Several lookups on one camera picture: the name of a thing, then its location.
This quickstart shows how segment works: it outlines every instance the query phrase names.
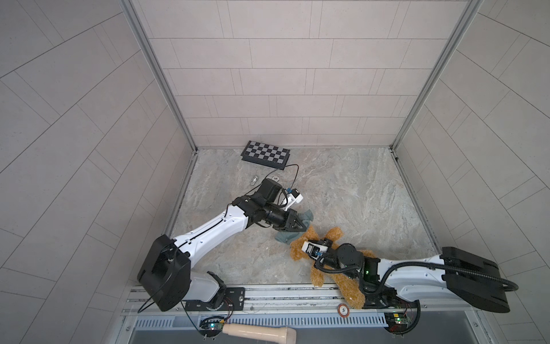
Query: vent grille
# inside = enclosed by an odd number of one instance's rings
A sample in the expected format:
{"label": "vent grille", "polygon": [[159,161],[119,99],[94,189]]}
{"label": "vent grille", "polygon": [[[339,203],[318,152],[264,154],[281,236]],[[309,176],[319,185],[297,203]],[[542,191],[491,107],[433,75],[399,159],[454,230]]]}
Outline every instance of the vent grille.
{"label": "vent grille", "polygon": [[[191,315],[198,323],[197,316]],[[244,324],[268,327],[292,327],[293,329],[313,329],[330,327],[388,327],[383,313],[355,313],[342,318],[333,313],[301,314],[234,314],[229,324]],[[193,325],[187,316],[156,315],[139,316],[135,330],[191,330]]]}
{"label": "vent grille", "polygon": [[383,313],[357,314],[342,318],[334,314],[261,314],[233,315],[229,324],[292,328],[315,327],[387,327]]}

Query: black mounting plate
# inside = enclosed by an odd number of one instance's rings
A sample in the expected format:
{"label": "black mounting plate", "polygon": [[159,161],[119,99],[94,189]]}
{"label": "black mounting plate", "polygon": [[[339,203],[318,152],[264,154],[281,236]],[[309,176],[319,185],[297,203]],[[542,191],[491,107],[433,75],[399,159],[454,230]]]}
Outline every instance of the black mounting plate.
{"label": "black mounting plate", "polygon": [[[244,307],[244,288],[238,287],[238,288],[230,288],[228,287],[225,291],[225,297],[231,300],[231,303],[233,304],[233,310],[243,310]],[[203,301],[198,300],[191,300],[185,302],[185,310],[191,312],[191,311],[205,311],[205,310],[211,310],[211,311],[220,311],[220,310],[229,310],[227,307],[227,304],[225,302],[222,302],[222,305],[215,310],[208,309],[206,307],[206,303]]]}

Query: tiled wall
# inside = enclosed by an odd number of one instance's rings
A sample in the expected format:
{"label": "tiled wall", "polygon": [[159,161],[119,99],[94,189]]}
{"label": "tiled wall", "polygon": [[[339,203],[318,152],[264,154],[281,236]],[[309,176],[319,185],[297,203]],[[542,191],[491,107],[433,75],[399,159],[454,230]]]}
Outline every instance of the tiled wall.
{"label": "tiled wall", "polygon": [[134,0],[198,146],[389,145],[465,4]]}
{"label": "tiled wall", "polygon": [[520,286],[501,343],[550,342],[549,94],[550,2],[486,0],[397,149],[440,244]]}
{"label": "tiled wall", "polygon": [[0,342],[100,343],[191,149],[116,0],[0,28]]}

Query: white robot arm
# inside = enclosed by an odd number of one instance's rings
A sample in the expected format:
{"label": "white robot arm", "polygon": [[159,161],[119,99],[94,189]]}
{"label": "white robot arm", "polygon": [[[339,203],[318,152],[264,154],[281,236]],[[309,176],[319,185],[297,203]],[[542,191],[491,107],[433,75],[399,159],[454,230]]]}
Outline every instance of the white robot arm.
{"label": "white robot arm", "polygon": [[[285,195],[282,205],[274,203],[279,192]],[[264,179],[253,195],[236,198],[202,226],[173,239],[157,238],[137,279],[162,311],[181,300],[200,300],[215,309],[223,301],[225,284],[214,273],[198,274],[191,268],[222,241],[260,221],[277,231],[305,231],[298,213],[290,209],[302,199],[297,189],[286,193],[277,182]]]}

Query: green cloth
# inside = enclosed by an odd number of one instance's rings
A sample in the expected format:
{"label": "green cloth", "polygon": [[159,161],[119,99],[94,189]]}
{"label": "green cloth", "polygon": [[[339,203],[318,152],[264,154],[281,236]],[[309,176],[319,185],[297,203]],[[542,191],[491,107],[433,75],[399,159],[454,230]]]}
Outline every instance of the green cloth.
{"label": "green cloth", "polygon": [[[303,231],[303,232],[305,232],[309,228],[309,226],[311,224],[311,221],[313,221],[313,212],[311,212],[311,210],[308,210],[304,213],[299,213],[298,218],[306,226],[304,231]],[[275,236],[275,240],[277,240],[278,242],[281,242],[283,244],[290,245],[290,243],[292,241],[294,241],[295,239],[298,239],[302,235],[303,232],[279,232]]]}

